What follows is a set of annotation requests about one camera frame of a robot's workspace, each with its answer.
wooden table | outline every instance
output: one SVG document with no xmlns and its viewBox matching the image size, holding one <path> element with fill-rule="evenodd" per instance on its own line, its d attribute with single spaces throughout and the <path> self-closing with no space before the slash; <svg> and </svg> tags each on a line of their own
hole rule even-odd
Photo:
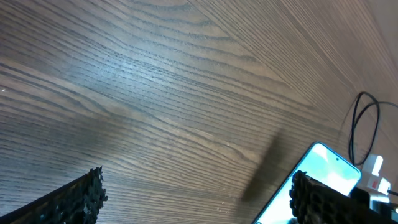
<svg viewBox="0 0 398 224">
<path fill-rule="evenodd" d="M 250 223 L 312 142 L 348 155 L 358 92 L 398 102 L 397 8 L 1 1 L 0 215 L 103 166 L 99 223 Z M 392 183 L 395 114 L 373 151 Z"/>
</svg>

cyan phone screen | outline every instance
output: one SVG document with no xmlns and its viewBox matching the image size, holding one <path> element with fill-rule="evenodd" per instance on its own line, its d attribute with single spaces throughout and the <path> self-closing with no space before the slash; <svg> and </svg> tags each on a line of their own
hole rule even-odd
<svg viewBox="0 0 398 224">
<path fill-rule="evenodd" d="M 307 156 L 304 157 L 292 174 L 297 170 L 308 172 L 307 175 L 310 177 L 339 191 L 343 195 L 348 195 L 361 178 L 359 170 L 350 166 L 348 162 L 320 143 L 313 145 Z M 292 209 L 289 207 L 292 174 L 263 214 L 254 223 L 295 223 L 293 222 Z"/>
</svg>

